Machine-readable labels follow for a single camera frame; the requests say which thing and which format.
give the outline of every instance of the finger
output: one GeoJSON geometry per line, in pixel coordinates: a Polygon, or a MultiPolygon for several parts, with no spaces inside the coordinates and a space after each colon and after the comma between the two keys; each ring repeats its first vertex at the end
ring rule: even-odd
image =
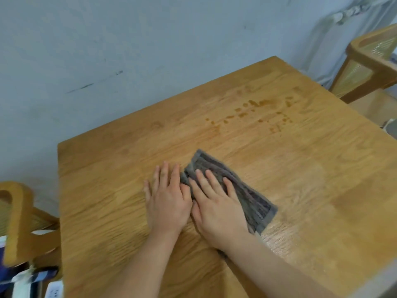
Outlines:
{"type": "Polygon", "coordinates": [[[168,186],[168,162],[164,161],[163,167],[160,173],[160,188],[166,188],[168,186]]]}
{"type": "Polygon", "coordinates": [[[207,178],[202,174],[201,170],[196,170],[197,180],[200,183],[202,190],[209,199],[214,199],[216,196],[215,191],[212,189],[210,183],[208,183],[207,178]]]}
{"type": "Polygon", "coordinates": [[[190,187],[188,185],[185,184],[181,184],[181,192],[182,192],[182,197],[185,201],[191,201],[192,200],[192,196],[190,194],[190,187]]]}
{"type": "Polygon", "coordinates": [[[145,180],[144,185],[143,185],[143,192],[145,192],[145,201],[149,202],[151,193],[150,193],[150,187],[149,187],[149,181],[145,180]]]}
{"type": "Polygon", "coordinates": [[[195,180],[189,178],[189,183],[192,186],[193,194],[195,195],[197,203],[200,206],[203,206],[208,201],[207,196],[202,192],[195,180]]]}
{"type": "Polygon", "coordinates": [[[201,219],[201,212],[199,208],[199,204],[196,201],[193,201],[193,207],[191,210],[191,214],[193,216],[193,219],[199,228],[199,231],[201,230],[201,224],[202,224],[202,219],[201,219]]]}
{"type": "Polygon", "coordinates": [[[156,194],[157,189],[158,189],[158,184],[160,181],[160,166],[156,165],[156,168],[154,169],[154,173],[153,173],[153,181],[152,181],[152,194],[156,194]]]}
{"type": "Polygon", "coordinates": [[[236,190],[234,189],[234,186],[233,186],[233,183],[231,182],[231,180],[229,180],[227,177],[224,177],[224,182],[225,182],[225,185],[227,188],[227,195],[240,203],[239,198],[237,197],[237,194],[236,194],[236,190]]]}
{"type": "Polygon", "coordinates": [[[218,195],[223,195],[226,196],[227,194],[223,190],[221,184],[219,184],[218,180],[216,179],[215,175],[212,173],[211,170],[207,169],[205,171],[205,175],[208,178],[208,181],[210,182],[210,185],[212,189],[218,194],[218,195]]]}
{"type": "Polygon", "coordinates": [[[181,182],[180,178],[179,164],[175,164],[171,173],[170,187],[179,188],[179,184],[181,182]]]}

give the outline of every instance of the right hand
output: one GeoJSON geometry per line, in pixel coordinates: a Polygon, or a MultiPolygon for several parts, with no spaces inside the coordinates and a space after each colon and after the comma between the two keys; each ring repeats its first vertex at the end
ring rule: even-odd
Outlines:
{"type": "Polygon", "coordinates": [[[248,233],[248,227],[233,183],[224,178],[227,194],[210,170],[196,170],[197,180],[189,179],[196,200],[191,210],[199,232],[211,246],[227,253],[233,241],[248,233]]]}

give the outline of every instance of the hand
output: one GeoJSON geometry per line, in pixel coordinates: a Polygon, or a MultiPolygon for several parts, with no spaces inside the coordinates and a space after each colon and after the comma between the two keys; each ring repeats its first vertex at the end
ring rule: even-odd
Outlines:
{"type": "Polygon", "coordinates": [[[227,194],[210,170],[196,170],[197,183],[189,179],[196,200],[193,202],[192,216],[199,232],[214,248],[227,253],[233,240],[240,234],[248,233],[248,227],[233,184],[227,178],[224,182],[227,194]]]}
{"type": "Polygon", "coordinates": [[[146,215],[153,233],[178,238],[192,208],[190,187],[180,184],[179,165],[173,167],[168,182],[168,163],[156,166],[150,186],[145,180],[146,215]]]}

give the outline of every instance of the electrical outlet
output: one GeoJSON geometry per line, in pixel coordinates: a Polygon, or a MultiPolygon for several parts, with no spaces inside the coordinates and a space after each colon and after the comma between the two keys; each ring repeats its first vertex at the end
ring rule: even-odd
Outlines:
{"type": "Polygon", "coordinates": [[[62,280],[53,281],[48,284],[45,298],[63,298],[62,280]]]}

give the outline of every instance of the left hand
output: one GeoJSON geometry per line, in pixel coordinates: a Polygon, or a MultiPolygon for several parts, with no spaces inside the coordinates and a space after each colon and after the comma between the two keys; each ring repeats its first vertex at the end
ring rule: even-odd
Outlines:
{"type": "Polygon", "coordinates": [[[180,184],[179,165],[173,167],[168,182],[168,162],[161,171],[156,166],[152,184],[145,180],[146,215],[151,232],[174,236],[175,240],[186,225],[192,208],[190,187],[180,184]]]}

